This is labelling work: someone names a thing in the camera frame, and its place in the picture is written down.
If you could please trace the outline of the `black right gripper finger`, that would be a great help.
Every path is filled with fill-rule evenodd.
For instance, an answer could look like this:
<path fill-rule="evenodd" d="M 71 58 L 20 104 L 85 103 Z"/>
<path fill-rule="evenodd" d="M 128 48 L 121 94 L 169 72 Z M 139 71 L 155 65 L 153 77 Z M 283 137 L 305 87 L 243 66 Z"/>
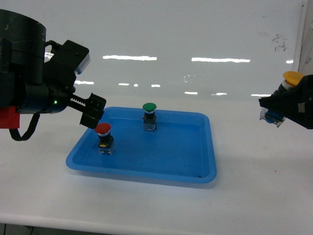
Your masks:
<path fill-rule="evenodd" d="M 283 74 L 283 82 L 268 97 L 259 99 L 260 120 L 279 127 L 285 119 L 313 128 L 313 76 L 301 73 Z"/>

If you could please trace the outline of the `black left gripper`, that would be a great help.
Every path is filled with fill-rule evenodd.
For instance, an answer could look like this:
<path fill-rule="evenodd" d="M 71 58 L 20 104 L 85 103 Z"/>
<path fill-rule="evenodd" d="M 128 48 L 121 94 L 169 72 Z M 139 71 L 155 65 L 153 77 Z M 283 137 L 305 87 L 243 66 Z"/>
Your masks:
<path fill-rule="evenodd" d="M 95 129 L 102 118 L 107 101 L 93 93 L 83 99 L 73 94 L 74 69 L 58 62 L 44 64 L 42 84 L 26 83 L 18 105 L 21 114 L 53 114 L 69 107 L 82 113 L 80 124 Z"/>

